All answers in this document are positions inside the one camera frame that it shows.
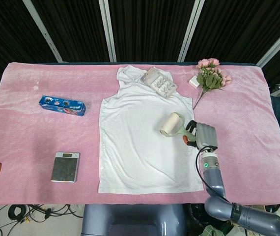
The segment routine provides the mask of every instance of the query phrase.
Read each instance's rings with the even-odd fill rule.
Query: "gray machine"
[[[279,216],[225,199],[214,153],[218,146],[214,127],[191,121],[188,129],[191,133],[196,131],[196,141],[186,144],[197,147],[201,154],[204,182],[210,195],[205,202],[207,213],[265,236],[280,236]],[[182,205],[85,205],[82,236],[107,236],[113,224],[153,225],[158,236],[183,236],[186,231]]]

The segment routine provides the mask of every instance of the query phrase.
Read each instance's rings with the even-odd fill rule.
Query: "pill blister pack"
[[[150,68],[142,79],[163,98],[169,98],[177,89],[177,85],[172,80],[154,67]]]

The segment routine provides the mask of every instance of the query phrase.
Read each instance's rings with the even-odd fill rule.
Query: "white tank top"
[[[172,80],[171,74],[159,70]],[[186,123],[194,118],[192,99],[175,92],[164,99],[133,66],[117,73],[118,93],[104,99],[100,110],[100,193],[147,194],[203,190],[197,175],[197,149],[181,135],[163,136],[159,129],[172,112]]]

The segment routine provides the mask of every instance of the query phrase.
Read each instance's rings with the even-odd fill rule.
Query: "oreo box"
[[[62,112],[76,116],[83,116],[85,113],[84,103],[76,100],[43,95],[39,105],[45,110]]]

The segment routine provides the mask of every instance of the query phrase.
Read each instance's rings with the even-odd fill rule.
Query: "pink towel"
[[[203,203],[205,191],[179,194],[100,194],[99,112],[117,93],[116,73],[125,65],[11,63],[0,84],[0,204]],[[135,65],[149,69],[151,65]],[[188,85],[195,66],[157,66],[170,71],[178,92],[196,99]],[[259,67],[222,66],[233,82],[206,94],[195,110],[212,125],[226,197],[241,204],[280,203],[280,129]],[[83,101],[83,117],[43,110],[42,95]],[[81,154],[76,183],[51,182],[55,153]]]

